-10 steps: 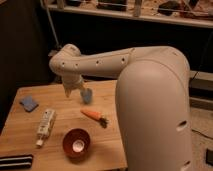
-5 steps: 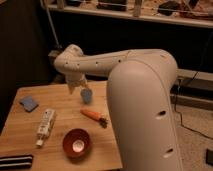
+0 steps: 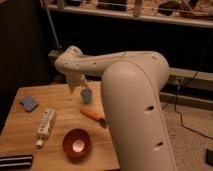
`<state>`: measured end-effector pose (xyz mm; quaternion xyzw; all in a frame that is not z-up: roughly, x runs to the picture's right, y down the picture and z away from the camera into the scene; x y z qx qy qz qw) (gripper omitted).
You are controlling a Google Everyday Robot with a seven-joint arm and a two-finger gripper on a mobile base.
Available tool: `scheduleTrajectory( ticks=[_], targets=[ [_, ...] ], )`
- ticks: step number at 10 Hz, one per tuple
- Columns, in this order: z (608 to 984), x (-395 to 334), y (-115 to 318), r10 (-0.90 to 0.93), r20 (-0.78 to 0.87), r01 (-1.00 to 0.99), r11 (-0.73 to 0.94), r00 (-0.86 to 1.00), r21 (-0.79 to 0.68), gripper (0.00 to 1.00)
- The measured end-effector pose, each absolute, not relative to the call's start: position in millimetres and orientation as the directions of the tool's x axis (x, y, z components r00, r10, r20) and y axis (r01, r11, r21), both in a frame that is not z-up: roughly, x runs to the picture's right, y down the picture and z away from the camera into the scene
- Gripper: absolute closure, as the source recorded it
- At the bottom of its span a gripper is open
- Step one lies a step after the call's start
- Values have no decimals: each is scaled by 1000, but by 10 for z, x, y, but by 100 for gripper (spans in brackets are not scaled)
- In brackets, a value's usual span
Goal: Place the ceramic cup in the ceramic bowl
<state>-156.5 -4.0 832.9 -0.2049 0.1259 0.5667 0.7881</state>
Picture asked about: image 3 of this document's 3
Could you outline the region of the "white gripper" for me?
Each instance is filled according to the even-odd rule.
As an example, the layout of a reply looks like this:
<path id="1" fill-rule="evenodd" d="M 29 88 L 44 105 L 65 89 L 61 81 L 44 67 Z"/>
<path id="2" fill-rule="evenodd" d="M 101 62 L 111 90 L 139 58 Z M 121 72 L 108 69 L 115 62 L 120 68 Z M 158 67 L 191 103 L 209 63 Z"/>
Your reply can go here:
<path id="1" fill-rule="evenodd" d="M 77 86 L 82 86 L 85 89 L 89 89 L 89 85 L 84 74 L 71 72 L 66 75 L 66 80 L 71 94 L 74 93 L 75 87 Z"/>

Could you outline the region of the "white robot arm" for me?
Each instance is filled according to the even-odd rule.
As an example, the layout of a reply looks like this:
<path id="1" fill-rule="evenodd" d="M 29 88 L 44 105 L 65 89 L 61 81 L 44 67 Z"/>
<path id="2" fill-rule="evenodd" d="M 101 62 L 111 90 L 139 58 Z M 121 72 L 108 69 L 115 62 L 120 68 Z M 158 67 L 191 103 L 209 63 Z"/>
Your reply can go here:
<path id="1" fill-rule="evenodd" d="M 55 61 L 71 90 L 101 78 L 101 101 L 121 171 L 178 171 L 159 94 L 169 65 L 155 51 L 84 56 L 69 47 Z"/>

